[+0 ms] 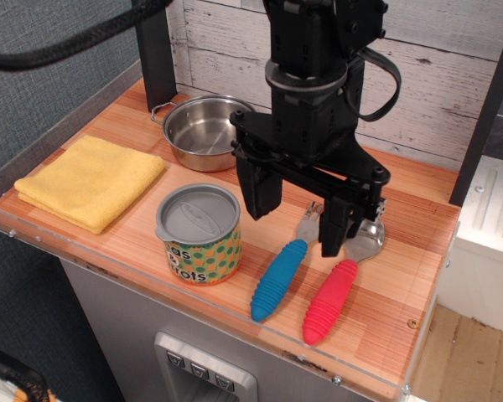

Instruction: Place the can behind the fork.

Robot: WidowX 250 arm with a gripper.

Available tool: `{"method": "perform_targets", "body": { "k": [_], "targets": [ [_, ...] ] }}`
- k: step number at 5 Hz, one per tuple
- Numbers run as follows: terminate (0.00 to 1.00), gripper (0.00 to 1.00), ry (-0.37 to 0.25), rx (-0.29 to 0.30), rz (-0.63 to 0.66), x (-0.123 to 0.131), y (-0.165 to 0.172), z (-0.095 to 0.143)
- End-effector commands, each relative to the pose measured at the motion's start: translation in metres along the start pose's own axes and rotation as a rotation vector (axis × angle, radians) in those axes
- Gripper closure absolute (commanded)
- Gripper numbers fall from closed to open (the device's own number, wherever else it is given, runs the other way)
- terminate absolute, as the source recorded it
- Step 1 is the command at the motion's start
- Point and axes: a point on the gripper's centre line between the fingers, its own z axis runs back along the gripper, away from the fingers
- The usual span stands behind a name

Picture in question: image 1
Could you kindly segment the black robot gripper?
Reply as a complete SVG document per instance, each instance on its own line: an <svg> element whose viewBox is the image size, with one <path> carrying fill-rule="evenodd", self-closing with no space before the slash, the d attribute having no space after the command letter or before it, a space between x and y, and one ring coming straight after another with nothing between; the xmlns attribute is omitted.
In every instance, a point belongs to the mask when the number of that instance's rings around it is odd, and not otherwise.
<svg viewBox="0 0 503 402"><path fill-rule="evenodd" d="M319 220L323 257L336 257L361 219L384 208L390 173L355 138L365 65L337 64L327 74L300 78L267 64L271 113L231 114L236 171L254 220L275 210L288 181L324 199Z"/></svg>

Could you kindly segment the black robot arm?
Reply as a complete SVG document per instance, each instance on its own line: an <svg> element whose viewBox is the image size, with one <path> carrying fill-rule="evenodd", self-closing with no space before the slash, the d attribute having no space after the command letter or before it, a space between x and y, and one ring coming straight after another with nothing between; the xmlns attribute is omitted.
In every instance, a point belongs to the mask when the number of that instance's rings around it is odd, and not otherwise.
<svg viewBox="0 0 503 402"><path fill-rule="evenodd" d="M385 35L383 1L267 1L271 55L265 78L270 113L235 112L232 146L248 213L254 219L276 209L283 183L321 197L319 242L336 256L364 219L384 209L389 171L357 142L359 121L373 122L395 105L360 110L365 67L399 69L371 44Z"/></svg>

